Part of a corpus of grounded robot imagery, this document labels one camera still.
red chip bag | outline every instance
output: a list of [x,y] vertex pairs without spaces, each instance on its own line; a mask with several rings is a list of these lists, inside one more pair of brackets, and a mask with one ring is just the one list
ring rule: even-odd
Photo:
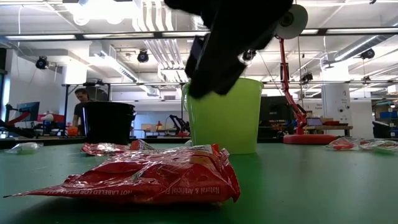
[[122,146],[119,144],[111,143],[98,143],[88,144],[85,143],[81,148],[82,152],[85,152],[91,156],[115,156],[122,154],[129,150],[129,146]]
[[85,197],[156,204],[224,202],[229,198],[235,202],[240,188],[228,156],[227,150],[219,151],[218,145],[128,151],[82,175],[69,176],[61,185],[13,196]]

